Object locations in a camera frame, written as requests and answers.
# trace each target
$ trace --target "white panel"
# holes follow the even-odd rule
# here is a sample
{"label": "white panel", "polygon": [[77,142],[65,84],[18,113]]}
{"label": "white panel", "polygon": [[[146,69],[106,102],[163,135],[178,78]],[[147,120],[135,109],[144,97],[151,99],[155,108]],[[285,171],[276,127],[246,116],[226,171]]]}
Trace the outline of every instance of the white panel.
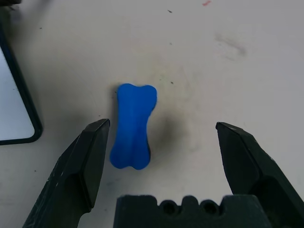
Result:
{"label": "white panel", "polygon": [[24,139],[35,129],[2,50],[0,51],[0,140]]}

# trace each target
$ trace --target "red mark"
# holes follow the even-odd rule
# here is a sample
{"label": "red mark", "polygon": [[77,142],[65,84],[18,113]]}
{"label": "red mark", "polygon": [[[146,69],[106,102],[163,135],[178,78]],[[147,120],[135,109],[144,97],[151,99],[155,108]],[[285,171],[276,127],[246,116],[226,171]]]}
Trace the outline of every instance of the red mark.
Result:
{"label": "red mark", "polygon": [[208,4],[211,3],[211,1],[206,1],[205,3],[203,3],[203,6],[208,6]]}

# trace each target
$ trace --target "tablet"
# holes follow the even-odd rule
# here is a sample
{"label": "tablet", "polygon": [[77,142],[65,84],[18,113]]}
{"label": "tablet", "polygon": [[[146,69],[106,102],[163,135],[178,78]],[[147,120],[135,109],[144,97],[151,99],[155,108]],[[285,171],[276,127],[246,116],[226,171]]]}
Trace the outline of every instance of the tablet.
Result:
{"label": "tablet", "polygon": [[42,125],[0,26],[0,145],[37,140]]}

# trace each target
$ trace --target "hole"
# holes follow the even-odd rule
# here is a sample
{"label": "hole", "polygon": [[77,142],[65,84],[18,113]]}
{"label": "hole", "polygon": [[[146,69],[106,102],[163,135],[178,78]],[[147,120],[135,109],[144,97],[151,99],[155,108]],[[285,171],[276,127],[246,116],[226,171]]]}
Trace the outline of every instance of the hole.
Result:
{"label": "hole", "polygon": [[163,206],[163,212],[165,212],[165,214],[167,215],[172,215],[175,213],[175,207],[173,204],[171,203],[166,203],[164,206]]}
{"label": "hole", "polygon": [[165,200],[160,204],[160,208],[162,209],[163,213],[168,215],[168,216],[173,216],[178,214],[178,206],[176,205],[175,202],[171,200]]}
{"label": "hole", "polygon": [[219,215],[219,207],[212,200],[205,200],[201,202],[200,208],[210,215]]}
{"label": "hole", "polygon": [[214,215],[217,213],[217,208],[213,203],[206,203],[204,209],[208,214]]}

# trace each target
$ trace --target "blue rubber bone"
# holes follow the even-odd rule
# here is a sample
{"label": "blue rubber bone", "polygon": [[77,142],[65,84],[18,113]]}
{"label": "blue rubber bone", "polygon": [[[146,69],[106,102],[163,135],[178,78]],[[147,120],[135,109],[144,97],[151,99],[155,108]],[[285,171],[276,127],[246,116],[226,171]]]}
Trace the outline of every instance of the blue rubber bone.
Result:
{"label": "blue rubber bone", "polygon": [[110,161],[119,169],[131,166],[141,170],[150,162],[147,123],[156,105],[156,89],[150,85],[122,84],[117,101],[118,127]]}

